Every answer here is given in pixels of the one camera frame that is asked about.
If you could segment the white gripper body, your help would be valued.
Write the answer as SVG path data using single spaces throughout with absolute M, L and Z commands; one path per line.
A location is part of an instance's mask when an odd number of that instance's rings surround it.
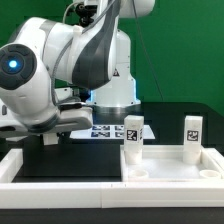
M 92 125 L 92 109 L 89 107 L 64 110 L 58 115 L 56 123 L 25 127 L 13 117 L 12 112 L 5 105 L 0 106 L 0 138 L 85 130 Z

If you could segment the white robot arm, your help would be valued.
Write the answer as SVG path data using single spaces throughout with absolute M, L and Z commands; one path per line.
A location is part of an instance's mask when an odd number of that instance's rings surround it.
M 0 47 L 0 137 L 89 129 L 92 109 L 59 100 L 59 79 L 89 90 L 117 64 L 118 20 L 149 14 L 155 0 L 73 0 L 77 25 L 32 17 Z

